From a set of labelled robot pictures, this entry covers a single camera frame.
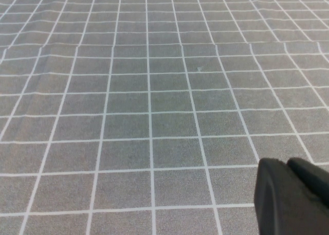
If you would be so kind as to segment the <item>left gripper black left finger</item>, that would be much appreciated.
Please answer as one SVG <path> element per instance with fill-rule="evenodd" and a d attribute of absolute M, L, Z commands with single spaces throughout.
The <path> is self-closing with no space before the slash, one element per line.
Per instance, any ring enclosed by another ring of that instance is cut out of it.
<path fill-rule="evenodd" d="M 260 234 L 328 234 L 328 201 L 274 158 L 259 161 L 254 207 Z"/>

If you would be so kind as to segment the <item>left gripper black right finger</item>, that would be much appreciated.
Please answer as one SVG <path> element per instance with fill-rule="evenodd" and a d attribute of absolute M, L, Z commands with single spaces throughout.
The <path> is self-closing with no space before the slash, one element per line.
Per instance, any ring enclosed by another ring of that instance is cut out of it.
<path fill-rule="evenodd" d="M 290 158 L 288 167 L 322 201 L 328 201 L 328 172 L 301 158 Z"/>

